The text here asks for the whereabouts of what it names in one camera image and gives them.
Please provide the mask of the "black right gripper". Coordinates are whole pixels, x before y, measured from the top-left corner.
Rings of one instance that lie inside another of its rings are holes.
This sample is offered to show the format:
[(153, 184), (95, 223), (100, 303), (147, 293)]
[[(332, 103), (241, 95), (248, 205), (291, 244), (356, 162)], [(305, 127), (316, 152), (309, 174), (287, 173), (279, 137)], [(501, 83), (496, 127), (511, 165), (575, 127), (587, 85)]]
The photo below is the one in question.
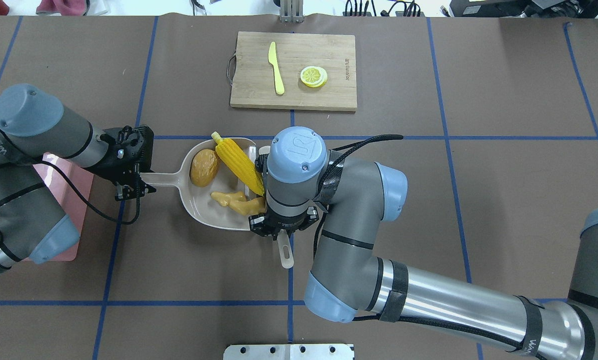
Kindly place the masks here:
[(274, 239), (281, 230), (291, 235), (296, 231), (303, 231), (319, 220), (316, 207), (308, 207), (305, 212), (296, 216), (282, 216), (271, 209), (266, 213), (249, 216), (249, 229), (261, 237)]

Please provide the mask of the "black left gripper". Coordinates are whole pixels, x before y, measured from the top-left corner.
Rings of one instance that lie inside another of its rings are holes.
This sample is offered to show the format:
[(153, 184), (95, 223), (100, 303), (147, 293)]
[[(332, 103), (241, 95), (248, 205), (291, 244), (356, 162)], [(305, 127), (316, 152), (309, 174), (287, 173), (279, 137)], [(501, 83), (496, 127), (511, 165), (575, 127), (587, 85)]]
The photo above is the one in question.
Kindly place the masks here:
[(102, 140), (107, 143), (108, 150), (91, 167), (91, 173), (114, 183), (115, 201), (139, 199), (157, 191), (143, 180), (136, 182), (136, 173), (152, 171), (153, 139), (154, 133), (147, 125), (136, 128), (126, 125), (104, 130)]

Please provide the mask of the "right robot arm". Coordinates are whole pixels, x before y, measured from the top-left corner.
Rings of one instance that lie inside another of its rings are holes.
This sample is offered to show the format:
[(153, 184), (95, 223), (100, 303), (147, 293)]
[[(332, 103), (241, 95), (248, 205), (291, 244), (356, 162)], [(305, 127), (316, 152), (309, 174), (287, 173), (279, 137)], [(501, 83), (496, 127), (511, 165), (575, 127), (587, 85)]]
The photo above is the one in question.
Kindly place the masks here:
[(408, 178), (373, 255), (512, 297), (567, 297), (598, 208), (596, 139), (405, 136), (354, 153)]

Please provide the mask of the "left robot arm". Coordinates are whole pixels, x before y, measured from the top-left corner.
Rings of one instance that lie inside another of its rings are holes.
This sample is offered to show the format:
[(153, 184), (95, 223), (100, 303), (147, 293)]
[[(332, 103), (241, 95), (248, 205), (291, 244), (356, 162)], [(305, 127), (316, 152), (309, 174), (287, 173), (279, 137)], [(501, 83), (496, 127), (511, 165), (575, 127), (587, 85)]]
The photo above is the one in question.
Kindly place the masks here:
[(148, 126), (100, 129), (38, 87), (20, 83), (0, 96), (0, 275), (29, 259), (44, 264), (78, 243), (81, 233), (35, 165), (52, 154), (109, 180), (116, 200), (139, 200), (155, 188)]

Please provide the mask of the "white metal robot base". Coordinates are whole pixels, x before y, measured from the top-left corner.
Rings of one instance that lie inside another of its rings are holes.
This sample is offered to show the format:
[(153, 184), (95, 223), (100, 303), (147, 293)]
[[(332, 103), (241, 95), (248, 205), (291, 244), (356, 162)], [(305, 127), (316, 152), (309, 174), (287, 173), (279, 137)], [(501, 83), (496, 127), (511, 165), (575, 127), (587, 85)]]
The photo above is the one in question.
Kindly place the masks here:
[(352, 344), (235, 344), (226, 348), (224, 360), (354, 360)]

